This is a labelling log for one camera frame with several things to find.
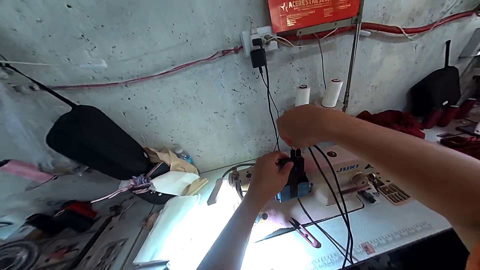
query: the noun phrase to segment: gray wall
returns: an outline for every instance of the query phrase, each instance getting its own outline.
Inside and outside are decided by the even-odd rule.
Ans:
[[[478,4],[475,0],[366,0],[365,21],[425,25],[447,16],[445,12],[454,2],[451,12],[470,10]],[[256,26],[270,24],[264,0],[2,0],[0,53],[11,61],[60,64],[17,65],[48,85],[113,82],[158,73],[239,46],[240,32],[250,27],[248,15]],[[444,42],[452,39],[454,64],[477,27],[479,20],[472,17],[441,26],[417,41],[380,33],[361,38],[349,113],[404,109],[408,89],[443,66]],[[346,80],[351,42],[352,35],[323,42],[327,80]],[[299,84],[310,85],[315,98],[323,94],[315,42],[301,49],[282,47],[267,57],[272,94],[281,111],[293,105],[292,89]],[[100,59],[108,68],[79,67]],[[469,60],[456,64],[461,72]],[[266,90],[257,77],[250,60],[241,53],[139,84],[59,92],[75,102],[97,106],[142,145],[181,145],[204,172],[273,149]],[[47,115],[49,109],[57,116],[68,109],[46,93],[27,95],[47,104],[37,117]],[[50,126],[35,128],[38,140],[43,141]],[[29,146],[19,147],[14,137],[0,125],[0,160],[36,162],[25,150]],[[118,184],[107,177],[89,176],[24,193],[29,184],[26,180],[0,175],[0,181],[3,212],[21,213],[18,220],[44,207],[46,200],[90,199]]]

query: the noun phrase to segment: black strap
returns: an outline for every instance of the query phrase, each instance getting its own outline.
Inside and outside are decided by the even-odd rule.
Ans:
[[[70,101],[70,100],[67,99],[66,97],[61,96],[61,95],[58,94],[57,92],[55,92],[55,91],[53,91],[52,89],[46,87],[43,83],[38,82],[38,81],[30,78],[29,76],[23,74],[23,73],[20,72],[18,69],[12,67],[10,64],[5,64],[4,66],[5,66],[6,68],[9,68],[9,69],[17,72],[18,74],[20,74],[20,75],[22,75],[22,76],[28,78],[28,79],[29,79],[30,81],[32,81],[34,84],[38,85],[38,87],[40,87],[40,89],[49,92],[49,93],[52,94],[54,97],[56,97],[56,98],[60,99],[61,101],[67,103],[70,107],[74,108],[74,107],[78,106],[77,104],[73,103],[72,101]]]
[[[448,67],[448,63],[450,62],[450,44],[452,43],[451,40],[447,40],[447,48],[445,49],[445,67]]]

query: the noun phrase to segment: person's left hand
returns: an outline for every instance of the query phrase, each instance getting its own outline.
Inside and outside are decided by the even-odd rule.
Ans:
[[[283,152],[275,151],[257,159],[253,167],[252,179],[244,201],[251,201],[254,205],[263,208],[269,200],[278,194],[287,184],[288,175],[293,167],[293,162],[285,164],[278,171],[278,160],[287,159],[289,156]]]

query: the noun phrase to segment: red sign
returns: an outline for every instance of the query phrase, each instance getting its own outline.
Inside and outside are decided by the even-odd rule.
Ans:
[[[268,0],[274,33],[356,16],[360,0]]]

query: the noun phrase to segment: measuring tape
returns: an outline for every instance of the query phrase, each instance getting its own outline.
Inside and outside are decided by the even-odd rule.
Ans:
[[[387,245],[392,245],[393,243],[401,242],[397,246],[402,246],[405,243],[406,238],[412,238],[420,233],[425,233],[427,231],[432,231],[433,228],[430,224],[423,221],[411,227],[400,229],[391,233],[387,233],[380,237],[374,238],[362,244],[355,245],[353,247],[354,256],[364,256],[375,254],[376,251],[381,250],[382,247]],[[344,256],[340,252],[336,251],[328,255],[321,256],[320,258],[312,260],[305,269],[308,270],[318,270],[324,268],[331,268],[336,265],[341,265],[344,260]]]

